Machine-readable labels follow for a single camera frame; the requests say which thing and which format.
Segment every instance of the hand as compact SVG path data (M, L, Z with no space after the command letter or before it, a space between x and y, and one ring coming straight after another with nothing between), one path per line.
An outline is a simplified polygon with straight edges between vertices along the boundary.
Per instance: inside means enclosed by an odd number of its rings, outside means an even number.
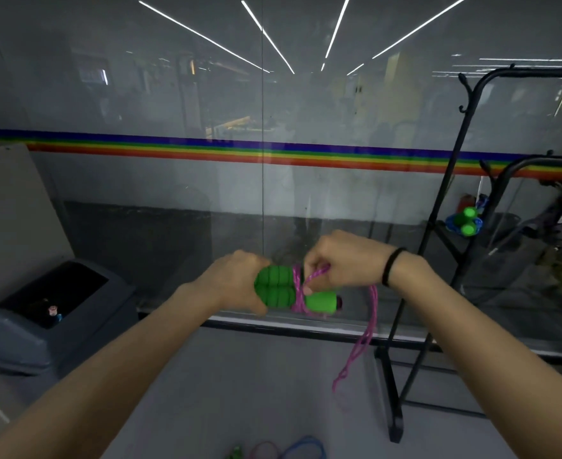
M248 310L263 316L267 308L255 293L253 284L259 271L269 265L268 259L257 254L235 251L211 264L193 286L210 296L216 310Z
M330 264L330 270L304 285L304 294L340 286L380 283L385 264L395 250L395 246L341 230L324 235L304 258L304 277L309 277L326 264Z

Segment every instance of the red object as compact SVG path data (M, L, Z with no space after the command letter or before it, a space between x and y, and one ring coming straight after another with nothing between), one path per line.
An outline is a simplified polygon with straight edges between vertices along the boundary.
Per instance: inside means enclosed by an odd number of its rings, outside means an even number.
M465 194L460 198L460 202L457 204L457 214L464 212L465 208L474 208L476 206L476 197L471 194Z

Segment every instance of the person's left hand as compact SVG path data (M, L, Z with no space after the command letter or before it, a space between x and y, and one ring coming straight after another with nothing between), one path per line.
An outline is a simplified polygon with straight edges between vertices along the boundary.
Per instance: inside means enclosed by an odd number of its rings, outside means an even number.
M193 285L212 298L220 309L248 310L259 316L268 309L255 293L259 271L270 261L253 253L235 251L216 260Z

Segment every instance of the pink rope on floor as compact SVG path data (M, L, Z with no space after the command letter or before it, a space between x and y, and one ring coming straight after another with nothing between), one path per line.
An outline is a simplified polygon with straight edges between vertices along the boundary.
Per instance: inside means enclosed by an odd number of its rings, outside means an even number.
M304 283L307 283L313 278L325 274L328 270L330 270L330 266L325 266L323 269L316 270L313 274L311 274L310 277L307 277L304 280ZM300 283L300 264L296 264L293 267L293 273L294 286L296 287L296 302L292 306L291 310L296 313L306 314L307 316L319 316L318 314L311 312L305 304L304 292L302 290L303 285ZM334 379L334 382L332 382L332 393L336 393L336 386L338 385L338 382L347 378L347 376L349 375L349 367L358 357L363 354L364 351L366 351L366 348L369 346L370 341L372 340L372 336L375 332L377 321L376 311L379 303L379 294L376 290L375 285L370 285L369 292L372 309L370 311L370 320L368 322L368 326L366 326L366 330L363 332L363 335L359 337L359 339L355 342L355 345L353 346L351 353L347 358L347 362L338 374L338 377L336 377Z

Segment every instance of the forearm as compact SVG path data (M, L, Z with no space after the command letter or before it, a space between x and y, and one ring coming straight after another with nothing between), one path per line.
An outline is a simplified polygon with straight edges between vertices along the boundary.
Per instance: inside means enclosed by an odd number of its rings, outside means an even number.
M1 459L97 458L185 339L216 311L178 288L159 309L102 348L0 433Z
M514 452L530 459L562 456L562 376L425 260L406 254L397 265L392 286L417 310Z

